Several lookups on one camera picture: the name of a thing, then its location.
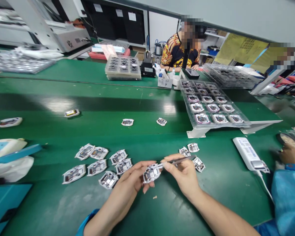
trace blue sleeve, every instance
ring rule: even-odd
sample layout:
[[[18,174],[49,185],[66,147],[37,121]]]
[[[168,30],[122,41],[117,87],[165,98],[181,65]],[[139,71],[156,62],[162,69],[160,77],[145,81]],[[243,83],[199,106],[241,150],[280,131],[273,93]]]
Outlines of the blue sleeve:
[[[76,233],[75,236],[83,236],[83,231],[84,231],[84,227],[86,226],[86,224],[90,221],[90,219],[92,219],[96,213],[99,211],[99,209],[95,209],[94,211],[92,211],[87,218],[85,218],[85,220],[82,222],[82,224],[80,225],[78,232]]]
[[[272,183],[275,219],[281,236],[295,236],[295,171],[277,170]]]

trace hand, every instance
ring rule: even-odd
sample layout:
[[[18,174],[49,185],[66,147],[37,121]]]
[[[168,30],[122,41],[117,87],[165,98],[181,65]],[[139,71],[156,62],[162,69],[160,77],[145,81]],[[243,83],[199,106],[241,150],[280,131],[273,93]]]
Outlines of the hand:
[[[99,212],[86,224],[84,236],[108,235],[128,213],[138,191],[143,186],[145,194],[154,182],[143,184],[143,173],[156,161],[141,161],[127,170],[116,183],[109,198]]]
[[[173,154],[165,157],[161,162],[171,161],[178,158],[185,157],[182,154]],[[180,190],[183,194],[191,201],[194,198],[197,198],[199,193],[202,193],[202,190],[198,184],[198,179],[196,175],[196,169],[191,160],[185,160],[178,164],[176,168],[171,163],[164,163],[164,168],[176,179]]]
[[[275,83],[276,85],[278,85],[278,84],[282,83],[283,80],[284,80],[284,78],[279,76],[278,78],[276,78],[276,79],[274,80],[274,83]]]
[[[284,144],[281,160],[284,164],[295,164],[295,147],[293,145]]]
[[[191,69],[198,70],[199,69],[199,65],[198,64],[195,64],[195,65],[193,65],[193,67],[191,67]]]

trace electronic component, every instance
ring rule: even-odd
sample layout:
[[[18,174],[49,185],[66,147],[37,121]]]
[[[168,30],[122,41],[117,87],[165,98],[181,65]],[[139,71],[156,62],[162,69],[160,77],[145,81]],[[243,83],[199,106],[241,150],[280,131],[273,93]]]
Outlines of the electronic component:
[[[199,103],[194,103],[194,104],[190,104],[191,110],[193,112],[202,112],[204,111],[204,108],[201,104]]]
[[[199,98],[196,95],[194,95],[194,94],[187,95],[187,98],[191,102],[198,102],[199,101]]]
[[[106,189],[112,189],[117,181],[119,180],[118,176],[112,171],[106,171],[100,180],[99,184]]]
[[[210,96],[202,96],[202,101],[204,101],[205,103],[212,103],[214,102],[213,98]]]
[[[89,156],[97,160],[102,160],[105,158],[107,153],[108,153],[108,149],[103,147],[96,147]]]
[[[226,119],[226,117],[224,115],[214,114],[212,117],[213,117],[213,121],[217,124],[228,123],[228,120]]]
[[[195,83],[195,85],[196,85],[197,87],[199,87],[199,88],[204,88],[204,87],[205,87],[205,85],[202,84],[202,83]]]
[[[143,183],[148,184],[154,180],[156,180],[158,177],[160,177],[161,171],[158,168],[158,164],[152,164],[147,167],[145,172],[143,173]]]
[[[123,126],[131,126],[131,125],[133,125],[133,122],[134,122],[133,119],[123,119],[121,124]]]
[[[225,97],[219,97],[219,96],[217,96],[217,97],[215,97],[215,100],[217,102],[219,102],[219,103],[226,103],[227,102],[227,100],[225,99]]]
[[[79,109],[74,109],[74,110],[70,110],[65,112],[65,117],[69,118],[69,117],[74,117],[80,114]]]
[[[184,86],[184,87],[191,87],[192,84],[189,82],[189,81],[182,81],[181,84]]]
[[[115,154],[113,154],[110,157],[110,160],[112,162],[113,165],[116,165],[117,163],[123,161],[124,159],[126,159],[128,156],[128,154],[126,154],[126,151],[123,150],[119,150],[118,152],[116,152]]]
[[[210,112],[218,112],[220,110],[216,104],[208,104],[207,108]]]
[[[0,121],[0,128],[17,126],[22,122],[22,117],[8,118]]]
[[[106,160],[99,160],[97,162],[94,162],[93,164],[90,164],[88,166],[88,175],[87,176],[94,176],[99,173],[102,173],[107,168]]]
[[[228,105],[228,104],[222,104],[221,105],[221,108],[223,111],[226,111],[226,112],[234,112],[235,109],[232,107],[232,105]]]
[[[156,122],[161,126],[165,126],[167,123],[167,121],[164,120],[163,118],[158,118],[158,120]]]
[[[206,94],[208,94],[208,91],[207,91],[206,89],[204,89],[204,88],[199,88],[198,91],[199,91],[199,93],[201,93],[202,95],[206,95]]]
[[[249,170],[266,169],[246,138],[234,138],[233,142]]]
[[[211,121],[209,120],[208,116],[206,114],[196,114],[196,121],[199,124],[209,124]]]
[[[121,175],[129,170],[132,166],[132,162],[130,158],[124,159],[116,165],[117,175]]]
[[[185,88],[185,91],[186,92],[194,92],[194,89],[191,87],[187,87],[187,88]]]
[[[72,183],[80,178],[82,178],[86,173],[85,165],[79,165],[73,167],[72,169],[68,170],[66,173],[63,174],[63,183],[62,184],[69,184]]]
[[[203,162],[197,156],[195,159],[192,160],[192,162],[193,162],[196,170],[199,171],[200,173],[202,173],[202,171],[206,168],[206,166],[203,164]]]
[[[199,151],[199,147],[198,144],[196,143],[191,143],[187,145],[189,152],[198,152]]]
[[[191,156],[190,152],[185,147],[183,147],[182,149],[179,149],[179,153],[184,155],[185,157]]]
[[[239,115],[229,115],[229,121],[232,123],[243,123],[243,119]]]
[[[95,146],[93,146],[91,144],[86,144],[85,146],[80,148],[80,151],[78,151],[78,153],[75,155],[74,158],[78,158],[81,161],[85,160],[90,156],[90,154],[92,153],[94,148],[95,148]]]
[[[207,86],[209,89],[217,89],[217,87],[213,84],[208,84]]]
[[[219,90],[211,90],[214,95],[221,95]]]

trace white cable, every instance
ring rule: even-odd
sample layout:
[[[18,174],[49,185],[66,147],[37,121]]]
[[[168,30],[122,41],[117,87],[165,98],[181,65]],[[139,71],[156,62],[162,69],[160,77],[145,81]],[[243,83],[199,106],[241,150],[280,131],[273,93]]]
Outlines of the white cable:
[[[261,178],[261,180],[262,180],[262,182],[263,182],[263,185],[264,185],[265,188],[266,188],[266,191],[268,192],[268,194],[269,194],[269,196],[270,196],[272,202],[274,203],[273,198],[272,198],[272,195],[271,195],[271,193],[269,192],[269,190],[268,190],[268,188],[267,188],[267,186],[266,186],[266,183],[265,183],[265,181],[264,181],[264,179],[263,179],[262,173],[260,172],[260,170],[257,170],[256,173],[257,173],[257,175]]]

